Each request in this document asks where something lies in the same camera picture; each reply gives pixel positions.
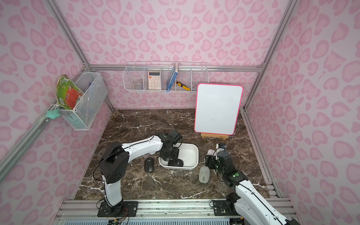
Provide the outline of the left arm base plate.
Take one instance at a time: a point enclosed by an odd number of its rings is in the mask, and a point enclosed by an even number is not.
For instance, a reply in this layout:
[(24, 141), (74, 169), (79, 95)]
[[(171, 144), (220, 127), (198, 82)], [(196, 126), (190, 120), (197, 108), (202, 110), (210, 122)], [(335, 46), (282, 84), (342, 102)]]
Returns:
[(122, 218), (124, 216), (135, 217), (137, 214), (138, 204), (138, 201), (122, 201), (112, 207), (107, 202), (102, 202), (98, 208), (97, 216), (99, 218)]

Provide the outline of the white storage box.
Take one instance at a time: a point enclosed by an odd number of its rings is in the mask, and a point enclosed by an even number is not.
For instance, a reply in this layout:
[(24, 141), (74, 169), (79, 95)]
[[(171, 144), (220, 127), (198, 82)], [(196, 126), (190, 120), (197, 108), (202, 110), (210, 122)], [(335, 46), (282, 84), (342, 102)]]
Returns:
[(166, 169), (174, 170), (194, 170), (198, 166), (199, 162), (199, 149), (195, 144), (183, 143), (176, 144), (176, 147), (180, 146), (178, 158), (183, 160), (183, 167), (168, 166), (168, 161), (164, 161), (162, 158), (158, 158), (159, 164)]

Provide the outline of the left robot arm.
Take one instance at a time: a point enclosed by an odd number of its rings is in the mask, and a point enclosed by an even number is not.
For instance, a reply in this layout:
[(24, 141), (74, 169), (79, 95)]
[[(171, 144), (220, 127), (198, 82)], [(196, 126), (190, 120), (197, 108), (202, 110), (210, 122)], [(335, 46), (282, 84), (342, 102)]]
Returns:
[(157, 133), (137, 142), (111, 143), (98, 164), (105, 187), (105, 202), (112, 208), (122, 205), (121, 180), (129, 162), (143, 155), (156, 153), (161, 158), (175, 159), (179, 155), (175, 145), (180, 140), (182, 135), (174, 130), (170, 133)]

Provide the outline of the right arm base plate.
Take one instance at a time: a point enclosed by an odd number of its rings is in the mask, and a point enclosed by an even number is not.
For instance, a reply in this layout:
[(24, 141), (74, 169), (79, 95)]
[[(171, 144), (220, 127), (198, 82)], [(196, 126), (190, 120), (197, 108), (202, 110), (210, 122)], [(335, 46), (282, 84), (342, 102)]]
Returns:
[(228, 200), (212, 200), (210, 207), (213, 209), (215, 216), (239, 216)]

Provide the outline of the black mouse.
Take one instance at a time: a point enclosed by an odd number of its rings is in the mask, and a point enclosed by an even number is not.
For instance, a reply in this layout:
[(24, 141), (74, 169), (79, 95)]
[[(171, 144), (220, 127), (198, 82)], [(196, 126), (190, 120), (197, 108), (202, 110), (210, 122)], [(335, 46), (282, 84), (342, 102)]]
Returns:
[(183, 167), (184, 166), (184, 162), (183, 160), (179, 159), (179, 158), (174, 158), (168, 161), (167, 164), (169, 167)]
[(154, 158), (148, 157), (144, 161), (144, 171), (146, 173), (152, 173), (154, 171)]

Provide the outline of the grey mouse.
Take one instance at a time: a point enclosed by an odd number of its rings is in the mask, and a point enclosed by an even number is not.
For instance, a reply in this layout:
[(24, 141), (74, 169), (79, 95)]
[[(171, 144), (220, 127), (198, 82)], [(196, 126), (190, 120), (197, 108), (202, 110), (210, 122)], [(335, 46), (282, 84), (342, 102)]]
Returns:
[(210, 179), (210, 169), (207, 166), (201, 166), (199, 170), (199, 182), (206, 184)]

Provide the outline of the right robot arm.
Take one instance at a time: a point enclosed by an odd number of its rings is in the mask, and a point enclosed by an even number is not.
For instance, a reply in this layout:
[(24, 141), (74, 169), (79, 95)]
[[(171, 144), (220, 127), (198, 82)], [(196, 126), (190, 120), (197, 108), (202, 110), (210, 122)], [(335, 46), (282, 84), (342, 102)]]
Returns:
[(233, 192), (226, 196), (228, 212), (242, 216), (251, 225), (298, 225), (296, 219), (289, 220), (277, 211), (256, 190), (249, 178), (235, 168), (226, 149), (208, 150), (206, 165), (222, 177)]

